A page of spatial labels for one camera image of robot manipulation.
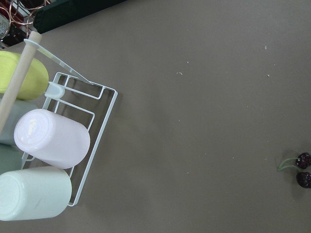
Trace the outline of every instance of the green stem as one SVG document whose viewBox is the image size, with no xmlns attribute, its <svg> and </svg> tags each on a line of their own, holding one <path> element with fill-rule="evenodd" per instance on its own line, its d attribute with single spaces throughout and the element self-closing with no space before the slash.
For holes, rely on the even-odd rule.
<svg viewBox="0 0 311 233">
<path fill-rule="evenodd" d="M 302 172 L 302 170 L 301 170 L 300 168 L 298 168 L 298 167 L 296 167 L 296 166 L 294 166 L 294 165 L 283 166 L 287 161 L 290 161 L 290 160 L 298 160 L 298 161 L 300 161 L 299 158 L 289 158 L 289 159 L 285 159 L 285 160 L 280 164 L 280 166 L 278 166 L 277 170 L 278 170 L 278 171 L 282 171 L 282 170 L 284 170 L 284 169 L 286 169 L 286 168 L 288 168 L 288 167 L 295 167 L 297 170 L 299 170 L 300 172 Z"/>
</svg>

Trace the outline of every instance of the tabletop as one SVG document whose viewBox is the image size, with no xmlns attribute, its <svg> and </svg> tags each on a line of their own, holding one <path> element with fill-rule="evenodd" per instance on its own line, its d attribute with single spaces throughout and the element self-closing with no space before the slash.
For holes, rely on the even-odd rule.
<svg viewBox="0 0 311 233">
<path fill-rule="evenodd" d="M 310 12 L 308 0 L 127 0 L 44 33 L 119 95 L 78 204 L 1 232 L 308 232 L 311 191 L 277 166 L 311 150 Z"/>
</svg>

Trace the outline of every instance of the wooden handle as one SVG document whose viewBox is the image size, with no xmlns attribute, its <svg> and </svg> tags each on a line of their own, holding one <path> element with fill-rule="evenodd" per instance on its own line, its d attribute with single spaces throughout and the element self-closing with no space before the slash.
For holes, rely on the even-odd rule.
<svg viewBox="0 0 311 233">
<path fill-rule="evenodd" d="M 42 35 L 36 32 L 31 32 L 29 36 L 29 40 L 32 40 L 38 44 L 40 43 L 41 38 Z M 6 120 L 9 117 L 14 101 L 19 93 L 21 85 L 23 84 L 23 81 L 26 77 L 26 74 L 36 51 L 37 48 L 34 45 L 26 43 L 25 48 L 16 66 L 16 69 L 12 75 L 10 83 L 0 102 L 0 134 L 6 123 Z"/>
</svg>

